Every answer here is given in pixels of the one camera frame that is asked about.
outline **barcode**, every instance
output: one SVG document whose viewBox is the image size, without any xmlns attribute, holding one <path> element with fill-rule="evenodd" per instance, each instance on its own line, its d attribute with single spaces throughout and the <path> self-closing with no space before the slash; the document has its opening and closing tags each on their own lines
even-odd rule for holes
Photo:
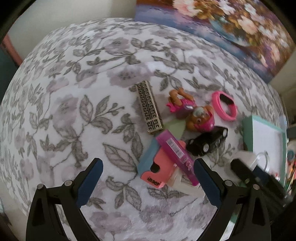
<svg viewBox="0 0 296 241">
<path fill-rule="evenodd" d="M 172 148 L 172 150 L 174 151 L 174 153 L 178 156 L 178 158 L 181 158 L 182 156 L 184 156 L 183 151 L 181 151 L 181 149 L 178 147 L 178 145 L 173 141 L 172 138 L 168 139 L 166 141 L 168 143 L 168 145 Z"/>
</svg>

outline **black toy car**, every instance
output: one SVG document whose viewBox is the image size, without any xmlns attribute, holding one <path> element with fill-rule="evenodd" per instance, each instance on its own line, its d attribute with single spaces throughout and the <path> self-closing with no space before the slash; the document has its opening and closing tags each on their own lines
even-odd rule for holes
<svg viewBox="0 0 296 241">
<path fill-rule="evenodd" d="M 204 156 L 217 149 L 228 136 L 228 129 L 215 126 L 211 132 L 202 133 L 195 139 L 190 139 L 186 150 L 194 156 Z"/>
</svg>

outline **pink watch strap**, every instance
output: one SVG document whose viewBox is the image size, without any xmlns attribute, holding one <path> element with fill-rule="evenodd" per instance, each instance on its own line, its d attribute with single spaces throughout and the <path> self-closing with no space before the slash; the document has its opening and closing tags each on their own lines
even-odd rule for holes
<svg viewBox="0 0 296 241">
<path fill-rule="evenodd" d="M 228 105 L 231 115 L 228 115 L 221 106 L 221 101 Z M 216 91 L 212 94 L 212 104 L 216 113 L 225 121 L 235 121 L 237 118 L 237 107 L 231 96 L 223 91 Z"/>
</svg>

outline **green paper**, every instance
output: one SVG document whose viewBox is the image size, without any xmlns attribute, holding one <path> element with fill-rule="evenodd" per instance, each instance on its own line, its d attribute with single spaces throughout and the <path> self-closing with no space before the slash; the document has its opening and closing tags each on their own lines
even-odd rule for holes
<svg viewBox="0 0 296 241">
<path fill-rule="evenodd" d="M 186 128 L 186 121 L 173 119 L 165 123 L 164 128 L 169 130 L 177 140 L 180 140 Z"/>
</svg>

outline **silver wheel rim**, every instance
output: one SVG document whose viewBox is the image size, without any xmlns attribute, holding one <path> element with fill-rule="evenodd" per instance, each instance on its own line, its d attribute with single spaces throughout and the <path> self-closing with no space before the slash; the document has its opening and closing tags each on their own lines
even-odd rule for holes
<svg viewBox="0 0 296 241">
<path fill-rule="evenodd" d="M 203 151 L 204 152 L 208 152 L 209 151 L 209 145 L 208 144 L 204 144 L 204 146 L 203 146 Z"/>
</svg>

